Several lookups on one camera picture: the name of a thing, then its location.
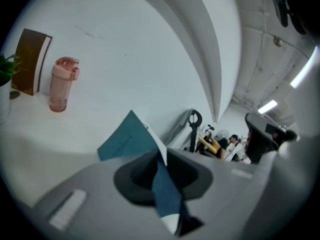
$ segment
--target white ceiling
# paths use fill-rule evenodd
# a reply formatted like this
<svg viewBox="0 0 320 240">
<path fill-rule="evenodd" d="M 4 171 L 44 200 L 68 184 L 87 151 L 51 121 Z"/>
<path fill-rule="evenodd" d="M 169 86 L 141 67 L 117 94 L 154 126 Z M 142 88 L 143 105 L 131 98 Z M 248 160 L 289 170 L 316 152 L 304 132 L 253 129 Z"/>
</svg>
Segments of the white ceiling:
<svg viewBox="0 0 320 240">
<path fill-rule="evenodd" d="M 290 82 L 312 55 L 315 45 L 294 29 L 283 27 L 272 0 L 237 0 L 242 25 L 242 59 L 233 101 L 256 110 L 270 100 L 278 107 L 267 113 L 278 124 L 294 122 L 285 102 Z M 283 45 L 274 44 L 279 37 Z"/>
</svg>

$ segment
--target fluorescent light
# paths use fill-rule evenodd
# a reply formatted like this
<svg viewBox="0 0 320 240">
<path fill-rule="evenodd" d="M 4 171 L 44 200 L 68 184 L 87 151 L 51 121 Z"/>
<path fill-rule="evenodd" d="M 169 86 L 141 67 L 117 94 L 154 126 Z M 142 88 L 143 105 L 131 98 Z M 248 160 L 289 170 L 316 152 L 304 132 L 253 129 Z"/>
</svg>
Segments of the fluorescent light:
<svg viewBox="0 0 320 240">
<path fill-rule="evenodd" d="M 304 65 L 303 69 L 300 71 L 300 73 L 292 80 L 292 82 L 290 83 L 290 85 L 293 88 L 297 88 L 298 85 L 300 85 L 300 83 L 304 80 L 304 78 L 307 76 L 307 74 L 309 73 L 309 71 L 311 70 L 312 66 L 314 65 L 315 62 L 315 58 L 318 55 L 318 47 L 316 46 L 313 54 L 311 55 L 310 59 L 308 60 L 308 62 Z"/>
<path fill-rule="evenodd" d="M 269 110 L 272 110 L 277 105 L 278 105 L 278 103 L 273 99 L 268 104 L 266 104 L 263 107 L 259 108 L 258 112 L 260 114 L 264 114 L 264 113 L 268 112 Z"/>
</svg>

